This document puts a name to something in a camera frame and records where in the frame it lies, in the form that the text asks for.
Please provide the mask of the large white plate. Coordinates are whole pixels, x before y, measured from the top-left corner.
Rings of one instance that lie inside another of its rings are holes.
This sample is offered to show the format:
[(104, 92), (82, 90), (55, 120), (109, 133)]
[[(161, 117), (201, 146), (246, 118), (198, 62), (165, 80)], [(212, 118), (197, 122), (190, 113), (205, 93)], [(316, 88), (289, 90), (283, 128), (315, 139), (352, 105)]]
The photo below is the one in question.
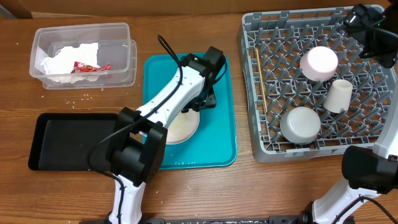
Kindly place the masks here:
[(168, 127), (166, 144), (180, 144), (192, 137), (200, 123), (200, 113), (189, 110), (179, 113)]

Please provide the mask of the small pink bowl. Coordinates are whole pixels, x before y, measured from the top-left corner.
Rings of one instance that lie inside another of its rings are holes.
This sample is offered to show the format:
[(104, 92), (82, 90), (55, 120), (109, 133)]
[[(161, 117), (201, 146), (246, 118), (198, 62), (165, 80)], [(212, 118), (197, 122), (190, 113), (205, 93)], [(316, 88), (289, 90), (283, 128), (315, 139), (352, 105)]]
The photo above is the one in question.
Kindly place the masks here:
[(338, 66), (336, 53), (324, 46), (314, 47), (300, 59), (303, 75), (311, 81), (325, 82), (332, 78)]

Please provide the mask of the white paper cup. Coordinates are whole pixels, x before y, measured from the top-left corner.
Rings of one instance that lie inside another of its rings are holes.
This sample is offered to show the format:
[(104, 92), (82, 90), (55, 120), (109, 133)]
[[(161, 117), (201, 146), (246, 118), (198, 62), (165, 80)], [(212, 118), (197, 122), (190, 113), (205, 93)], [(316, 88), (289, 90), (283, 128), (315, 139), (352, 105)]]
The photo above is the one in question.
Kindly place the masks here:
[(351, 101), (353, 85), (347, 80), (335, 80), (323, 102), (323, 107), (332, 112), (347, 111)]

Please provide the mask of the gray bowl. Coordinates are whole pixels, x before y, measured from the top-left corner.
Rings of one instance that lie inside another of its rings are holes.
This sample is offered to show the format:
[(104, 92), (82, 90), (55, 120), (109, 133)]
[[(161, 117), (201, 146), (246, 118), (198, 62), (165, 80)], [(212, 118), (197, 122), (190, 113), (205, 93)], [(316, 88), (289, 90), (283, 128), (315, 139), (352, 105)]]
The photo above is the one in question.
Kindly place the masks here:
[(321, 128), (320, 117), (310, 108), (294, 108), (280, 119), (280, 131), (288, 141), (305, 145), (314, 142)]

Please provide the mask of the gray dishwasher rack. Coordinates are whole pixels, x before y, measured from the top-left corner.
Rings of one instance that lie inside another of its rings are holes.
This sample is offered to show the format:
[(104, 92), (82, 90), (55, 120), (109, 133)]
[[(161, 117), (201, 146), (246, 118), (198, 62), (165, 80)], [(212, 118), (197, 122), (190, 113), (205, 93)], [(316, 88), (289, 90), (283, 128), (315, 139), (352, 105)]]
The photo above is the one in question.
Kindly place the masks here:
[[(348, 7), (250, 12), (238, 34), (241, 68), (248, 98), (252, 154), (258, 162), (307, 160), (344, 153), (351, 145), (372, 147), (387, 118), (396, 73), (371, 59), (361, 59), (362, 45), (343, 32)], [(331, 81), (307, 79), (299, 66), (314, 47), (332, 49), (338, 57), (333, 76), (351, 82), (347, 111), (334, 114), (323, 107)], [(255, 48), (259, 49), (268, 112), (261, 95)], [(283, 137), (284, 113), (305, 106), (320, 117), (314, 142), (301, 146)]]

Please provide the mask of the red sauce packet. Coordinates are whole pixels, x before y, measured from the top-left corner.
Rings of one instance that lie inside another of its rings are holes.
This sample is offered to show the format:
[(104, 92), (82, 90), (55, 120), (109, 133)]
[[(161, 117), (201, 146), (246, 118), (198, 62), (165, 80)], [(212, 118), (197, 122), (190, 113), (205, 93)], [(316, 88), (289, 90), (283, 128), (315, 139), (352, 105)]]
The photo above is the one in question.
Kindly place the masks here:
[(89, 73), (89, 72), (102, 72), (110, 70), (110, 64), (106, 64), (103, 67), (94, 67), (82, 62), (75, 62), (73, 66), (72, 73)]

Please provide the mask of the white napkin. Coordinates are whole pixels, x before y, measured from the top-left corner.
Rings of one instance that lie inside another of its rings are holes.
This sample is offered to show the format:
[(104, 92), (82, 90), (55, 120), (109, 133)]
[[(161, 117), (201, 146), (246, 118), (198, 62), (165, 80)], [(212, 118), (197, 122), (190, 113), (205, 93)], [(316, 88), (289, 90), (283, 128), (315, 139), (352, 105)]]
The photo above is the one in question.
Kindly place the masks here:
[(79, 47), (66, 46), (54, 57), (45, 57), (40, 63), (49, 79), (57, 83), (75, 83), (82, 80), (95, 81), (98, 77), (89, 78), (72, 73), (75, 62), (82, 62), (94, 67), (99, 67), (97, 42), (80, 44)]

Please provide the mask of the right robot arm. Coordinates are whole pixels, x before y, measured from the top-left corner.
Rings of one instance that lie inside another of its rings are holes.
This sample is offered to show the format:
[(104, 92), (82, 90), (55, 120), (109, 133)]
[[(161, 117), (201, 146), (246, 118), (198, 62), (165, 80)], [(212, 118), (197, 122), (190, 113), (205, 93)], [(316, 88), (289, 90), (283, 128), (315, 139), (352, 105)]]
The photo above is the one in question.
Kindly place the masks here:
[[(397, 63), (397, 0), (376, 12), (358, 4), (345, 17), (345, 32), (360, 42), (360, 58), (373, 58), (380, 66)], [(384, 127), (373, 148), (350, 146), (341, 163), (342, 178), (320, 199), (307, 205), (297, 223), (354, 223), (351, 216), (366, 202), (397, 188), (397, 91)]]

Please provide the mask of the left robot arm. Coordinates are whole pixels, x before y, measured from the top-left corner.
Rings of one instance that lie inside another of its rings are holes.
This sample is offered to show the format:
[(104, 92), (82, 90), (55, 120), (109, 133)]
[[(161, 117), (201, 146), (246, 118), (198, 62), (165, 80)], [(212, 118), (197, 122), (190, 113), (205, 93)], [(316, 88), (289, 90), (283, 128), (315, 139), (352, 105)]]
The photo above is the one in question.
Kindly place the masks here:
[(174, 77), (153, 99), (118, 114), (106, 152), (116, 187), (107, 223), (140, 222), (145, 185), (163, 161), (171, 122), (179, 113), (216, 106), (213, 85), (228, 66), (223, 52), (210, 47), (203, 57), (188, 54), (177, 64)]

